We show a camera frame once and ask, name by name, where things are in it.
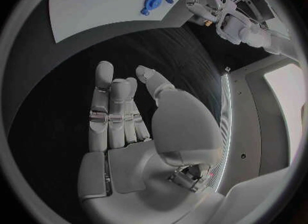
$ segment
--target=blue screw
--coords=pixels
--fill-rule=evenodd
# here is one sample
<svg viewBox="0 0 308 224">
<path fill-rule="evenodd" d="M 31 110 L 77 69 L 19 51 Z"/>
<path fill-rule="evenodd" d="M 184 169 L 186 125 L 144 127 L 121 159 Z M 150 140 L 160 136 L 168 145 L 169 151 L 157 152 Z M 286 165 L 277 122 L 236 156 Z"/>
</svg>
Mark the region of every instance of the blue screw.
<svg viewBox="0 0 308 224">
<path fill-rule="evenodd" d="M 169 4 L 172 4 L 174 0 L 166 0 Z"/>
<path fill-rule="evenodd" d="M 143 8 L 140 12 L 145 16 L 148 16 L 150 14 L 150 12 L 146 8 Z"/>
</svg>

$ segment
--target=white panel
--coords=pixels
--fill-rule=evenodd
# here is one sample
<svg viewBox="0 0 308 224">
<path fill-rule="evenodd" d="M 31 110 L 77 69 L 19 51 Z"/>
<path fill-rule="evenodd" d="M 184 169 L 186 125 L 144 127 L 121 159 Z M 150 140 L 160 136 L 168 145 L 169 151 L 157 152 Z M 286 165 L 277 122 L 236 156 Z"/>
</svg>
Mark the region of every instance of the white panel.
<svg viewBox="0 0 308 224">
<path fill-rule="evenodd" d="M 161 21 L 173 5 L 163 0 L 149 16 L 140 13 L 145 0 L 49 0 L 56 42 L 81 31 L 124 21 Z"/>
<path fill-rule="evenodd" d="M 302 136 L 301 108 L 305 103 L 305 84 L 302 70 L 289 64 L 264 75 L 282 109 L 290 143 L 292 162 Z"/>
</svg>

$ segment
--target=robotic arm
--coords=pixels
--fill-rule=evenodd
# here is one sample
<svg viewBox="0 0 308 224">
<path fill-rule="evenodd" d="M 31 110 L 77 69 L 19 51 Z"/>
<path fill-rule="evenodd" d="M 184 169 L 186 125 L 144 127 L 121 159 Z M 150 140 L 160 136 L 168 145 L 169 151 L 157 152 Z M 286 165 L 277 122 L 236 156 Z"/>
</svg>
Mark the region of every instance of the robotic arm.
<svg viewBox="0 0 308 224">
<path fill-rule="evenodd" d="M 207 5 L 202 5 L 200 0 L 186 0 L 186 7 L 208 25 L 216 23 L 216 32 L 220 37 L 236 45 L 243 42 L 252 47 L 263 47 L 269 53 L 283 54 L 296 59 L 290 40 L 264 29 L 261 23 L 239 11 L 236 3 L 238 0 L 206 0 L 206 2 Z M 260 12 L 254 4 L 251 1 L 247 3 L 256 17 L 260 18 Z"/>
</svg>

